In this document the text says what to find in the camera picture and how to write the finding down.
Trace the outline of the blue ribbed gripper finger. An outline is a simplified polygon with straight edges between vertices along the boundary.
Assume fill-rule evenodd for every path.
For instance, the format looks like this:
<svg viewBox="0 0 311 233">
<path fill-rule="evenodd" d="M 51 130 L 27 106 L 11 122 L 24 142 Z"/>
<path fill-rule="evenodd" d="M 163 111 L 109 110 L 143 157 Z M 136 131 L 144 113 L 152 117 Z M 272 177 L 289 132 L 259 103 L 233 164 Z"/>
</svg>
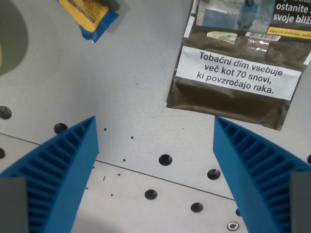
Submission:
<svg viewBox="0 0 311 233">
<path fill-rule="evenodd" d="M 213 152 L 248 232 L 291 232 L 290 176 L 311 166 L 221 117 L 214 121 Z"/>
<path fill-rule="evenodd" d="M 69 233 L 99 153 L 96 117 L 66 129 L 1 172 L 26 181 L 31 233 Z"/>
</svg>

